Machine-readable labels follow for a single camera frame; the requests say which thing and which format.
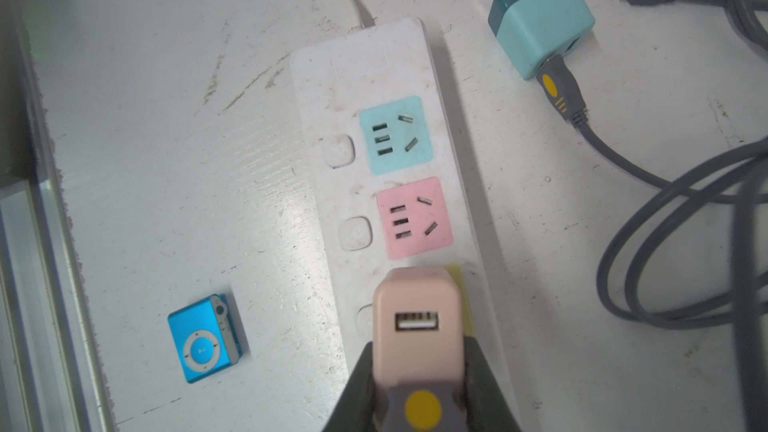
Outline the teal usb charger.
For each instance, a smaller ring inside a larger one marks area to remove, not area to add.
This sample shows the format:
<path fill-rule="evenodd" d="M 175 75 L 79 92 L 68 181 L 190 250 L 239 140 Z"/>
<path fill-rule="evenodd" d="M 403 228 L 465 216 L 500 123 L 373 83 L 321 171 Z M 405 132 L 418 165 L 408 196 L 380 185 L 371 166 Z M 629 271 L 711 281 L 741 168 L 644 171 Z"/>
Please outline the teal usb charger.
<path fill-rule="evenodd" d="M 554 55 L 570 53 L 595 25 L 585 0 L 493 0 L 488 24 L 525 80 Z"/>

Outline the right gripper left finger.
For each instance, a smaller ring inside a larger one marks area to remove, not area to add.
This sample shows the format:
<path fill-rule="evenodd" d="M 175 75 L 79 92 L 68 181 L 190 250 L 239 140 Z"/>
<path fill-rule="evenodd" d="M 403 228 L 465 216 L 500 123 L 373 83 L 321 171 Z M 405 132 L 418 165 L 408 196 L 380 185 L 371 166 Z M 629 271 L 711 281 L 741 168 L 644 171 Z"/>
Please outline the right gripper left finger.
<path fill-rule="evenodd" d="M 368 342 L 322 431 L 374 431 L 374 410 L 373 343 Z"/>

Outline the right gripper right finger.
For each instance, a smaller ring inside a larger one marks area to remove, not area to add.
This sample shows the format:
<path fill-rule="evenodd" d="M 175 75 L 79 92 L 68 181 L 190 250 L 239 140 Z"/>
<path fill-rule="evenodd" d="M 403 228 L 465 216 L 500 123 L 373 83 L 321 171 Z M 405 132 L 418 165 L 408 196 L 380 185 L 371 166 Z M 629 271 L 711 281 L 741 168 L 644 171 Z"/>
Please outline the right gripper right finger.
<path fill-rule="evenodd" d="M 471 432 L 521 432 L 512 410 L 474 337 L 464 337 L 464 400 Z"/>

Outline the pink charger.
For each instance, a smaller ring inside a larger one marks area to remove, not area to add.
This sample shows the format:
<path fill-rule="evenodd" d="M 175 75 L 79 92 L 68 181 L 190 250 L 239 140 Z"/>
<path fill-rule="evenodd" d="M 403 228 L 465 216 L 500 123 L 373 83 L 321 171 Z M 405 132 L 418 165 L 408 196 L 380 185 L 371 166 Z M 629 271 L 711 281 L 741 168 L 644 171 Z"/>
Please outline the pink charger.
<path fill-rule="evenodd" d="M 373 301 L 373 378 L 379 392 L 464 380 L 463 304 L 442 267 L 396 268 Z"/>

